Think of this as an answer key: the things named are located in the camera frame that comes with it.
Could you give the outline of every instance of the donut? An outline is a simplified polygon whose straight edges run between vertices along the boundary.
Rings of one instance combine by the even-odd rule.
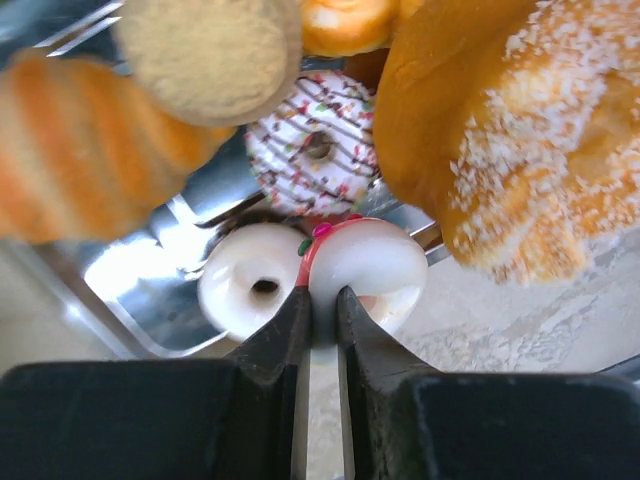
[[[268,117],[247,128],[251,171],[286,215],[336,215],[357,208],[377,176],[373,99],[339,72],[311,72]]]
[[[275,223],[247,225],[222,239],[198,281],[207,320],[239,342],[258,331],[293,290],[304,240],[299,231]]]
[[[640,0],[426,0],[377,92],[392,193],[498,282],[576,278],[640,220],[638,25]]]
[[[336,298],[349,286],[369,316],[393,334],[420,301],[427,278],[424,251],[400,227],[352,215],[337,225],[323,223],[300,245],[297,286],[306,286],[313,312],[315,359],[331,359],[335,345]]]

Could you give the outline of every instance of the tan cookie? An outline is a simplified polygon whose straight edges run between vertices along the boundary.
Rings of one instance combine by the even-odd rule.
[[[257,120],[298,76],[295,0],[128,0],[121,15],[116,36],[134,77],[186,122]]]

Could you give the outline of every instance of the striped bread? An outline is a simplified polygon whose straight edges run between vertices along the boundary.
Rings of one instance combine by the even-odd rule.
[[[126,235],[234,131],[170,117],[96,61],[22,51],[0,75],[0,235]]]

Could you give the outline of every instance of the metal tray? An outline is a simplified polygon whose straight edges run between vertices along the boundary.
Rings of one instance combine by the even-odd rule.
[[[122,2],[13,0],[0,7],[0,62],[35,45],[49,55],[100,56],[127,73],[111,38]],[[341,60],[305,58],[302,68],[337,69]],[[121,358],[178,358],[224,338],[200,311],[196,286],[211,249],[242,223],[287,222],[308,233],[304,219],[269,211],[249,172],[242,129],[186,188],[154,211],[147,226],[111,244],[55,242],[31,248],[13,243],[15,255]],[[361,213],[406,229],[430,263],[448,253],[435,223],[400,204],[380,180]]]

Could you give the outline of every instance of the white countertop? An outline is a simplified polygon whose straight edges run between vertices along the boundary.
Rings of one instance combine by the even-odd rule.
[[[640,353],[640,231],[572,285],[497,286],[449,258],[398,338],[441,370],[591,372]],[[16,363],[113,358],[62,321],[64,306],[0,248],[0,372]],[[337,375],[312,372],[309,479],[341,468]]]

